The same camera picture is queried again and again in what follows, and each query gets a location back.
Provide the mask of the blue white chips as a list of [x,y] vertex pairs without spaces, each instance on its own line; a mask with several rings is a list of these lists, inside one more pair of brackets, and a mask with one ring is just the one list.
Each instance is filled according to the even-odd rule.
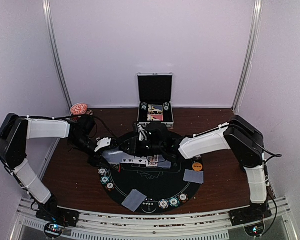
[[169,202],[166,199],[161,199],[158,201],[158,206],[163,210],[167,209],[169,207]]
[[100,176],[106,176],[108,174],[108,169],[107,168],[104,168],[104,167],[100,167],[98,169],[98,174]]
[[196,161],[200,161],[200,160],[202,159],[202,156],[201,156],[201,155],[196,155],[196,156],[194,157],[194,159],[195,159]]

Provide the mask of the grey blue card deck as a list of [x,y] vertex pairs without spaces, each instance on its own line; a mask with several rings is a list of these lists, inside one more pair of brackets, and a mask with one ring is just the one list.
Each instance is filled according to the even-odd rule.
[[102,153],[102,157],[110,164],[110,165],[118,165],[122,163],[124,159],[125,153],[121,150],[107,150]]

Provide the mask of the green chips seat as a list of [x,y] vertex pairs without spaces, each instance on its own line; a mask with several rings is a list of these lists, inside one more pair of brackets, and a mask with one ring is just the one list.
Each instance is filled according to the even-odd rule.
[[100,178],[100,182],[101,182],[103,185],[107,184],[109,181],[110,181],[110,178],[109,178],[108,176],[106,176],[106,175],[104,175],[104,176],[102,176],[102,177]]
[[178,207],[180,205],[180,201],[177,197],[172,197],[168,200],[168,203],[171,207]]

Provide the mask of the orange chips seat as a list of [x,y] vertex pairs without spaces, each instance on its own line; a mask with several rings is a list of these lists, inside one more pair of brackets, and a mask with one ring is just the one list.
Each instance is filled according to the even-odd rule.
[[186,203],[188,200],[189,200],[189,197],[187,194],[185,193],[181,193],[179,196],[178,196],[178,199],[181,203]]
[[115,188],[115,184],[112,183],[112,182],[108,182],[108,183],[105,185],[105,188],[106,188],[108,191],[112,191],[112,190]]

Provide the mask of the orange big blind button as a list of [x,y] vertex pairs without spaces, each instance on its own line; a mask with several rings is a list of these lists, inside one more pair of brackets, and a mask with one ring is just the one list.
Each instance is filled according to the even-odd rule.
[[194,171],[196,171],[196,172],[200,172],[200,171],[203,170],[203,164],[200,163],[200,162],[194,162],[194,163],[192,164],[192,169],[193,169]]

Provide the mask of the blue card seat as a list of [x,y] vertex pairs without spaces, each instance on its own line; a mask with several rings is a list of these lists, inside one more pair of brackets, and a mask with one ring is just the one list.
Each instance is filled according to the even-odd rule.
[[183,175],[183,181],[189,183],[203,184],[204,172],[186,169]]
[[133,189],[127,195],[127,197],[124,199],[121,205],[127,208],[128,210],[135,212],[146,198],[147,198],[146,195],[144,195],[137,189]]

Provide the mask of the blue card front seat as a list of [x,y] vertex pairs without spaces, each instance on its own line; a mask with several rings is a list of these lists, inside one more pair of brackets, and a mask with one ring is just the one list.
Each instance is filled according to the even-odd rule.
[[128,210],[135,212],[146,198],[147,198],[146,195],[144,195],[137,189],[133,189],[127,195],[127,197],[124,199],[121,205],[127,208]]

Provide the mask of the blue white chips front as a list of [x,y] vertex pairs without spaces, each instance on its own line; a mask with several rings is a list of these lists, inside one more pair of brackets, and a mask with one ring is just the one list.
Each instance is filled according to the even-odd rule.
[[169,207],[169,202],[166,199],[161,199],[158,201],[158,206],[163,210],[167,209]]

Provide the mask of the orange chips front seat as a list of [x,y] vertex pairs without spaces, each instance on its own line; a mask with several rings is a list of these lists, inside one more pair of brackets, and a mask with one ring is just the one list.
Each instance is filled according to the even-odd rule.
[[188,200],[189,200],[189,197],[187,194],[185,193],[181,193],[179,196],[178,196],[178,199],[181,203],[186,203]]

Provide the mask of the green chips front seat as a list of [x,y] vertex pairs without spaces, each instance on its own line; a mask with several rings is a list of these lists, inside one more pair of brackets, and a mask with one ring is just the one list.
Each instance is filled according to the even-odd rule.
[[177,197],[172,197],[168,200],[168,203],[171,207],[178,207],[180,205],[180,201]]

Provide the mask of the clear round dealer button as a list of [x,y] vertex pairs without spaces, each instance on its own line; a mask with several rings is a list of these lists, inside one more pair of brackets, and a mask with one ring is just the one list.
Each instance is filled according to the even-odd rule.
[[141,210],[146,214],[153,214],[157,208],[158,204],[152,198],[146,198],[141,204]]

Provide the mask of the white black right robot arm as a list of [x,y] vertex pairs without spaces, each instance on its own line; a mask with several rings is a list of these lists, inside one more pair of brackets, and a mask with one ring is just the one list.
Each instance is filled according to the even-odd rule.
[[250,191],[250,206],[246,210],[249,220],[258,220],[265,212],[268,199],[265,154],[281,158],[264,146],[264,136],[239,115],[208,131],[181,136],[168,130],[158,121],[143,127],[134,123],[128,138],[119,140],[119,148],[138,157],[162,155],[169,162],[192,159],[221,150],[230,150],[245,170]]

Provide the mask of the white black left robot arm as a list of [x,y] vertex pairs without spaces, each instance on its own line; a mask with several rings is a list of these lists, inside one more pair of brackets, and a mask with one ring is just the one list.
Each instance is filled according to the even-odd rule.
[[92,140],[90,132],[96,125],[96,119],[96,116],[88,114],[75,118],[19,116],[9,113],[0,127],[0,161],[38,205],[43,206],[41,211],[51,222],[59,221],[62,211],[56,207],[55,196],[30,166],[27,143],[32,139],[68,139],[75,148],[96,158],[102,149],[118,139],[112,134],[111,137]]

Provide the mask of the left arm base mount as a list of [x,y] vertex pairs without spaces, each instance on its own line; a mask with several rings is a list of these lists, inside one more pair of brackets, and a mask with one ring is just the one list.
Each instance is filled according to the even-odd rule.
[[76,227],[80,213],[76,210],[66,209],[58,206],[58,200],[54,194],[46,203],[40,203],[37,198],[30,194],[34,203],[37,203],[35,217],[47,222],[55,223],[63,227]]

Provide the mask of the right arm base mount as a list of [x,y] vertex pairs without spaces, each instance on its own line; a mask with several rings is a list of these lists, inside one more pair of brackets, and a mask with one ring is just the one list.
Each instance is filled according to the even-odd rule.
[[229,211],[232,226],[261,221],[272,216],[268,200],[264,203],[252,203],[249,206]]

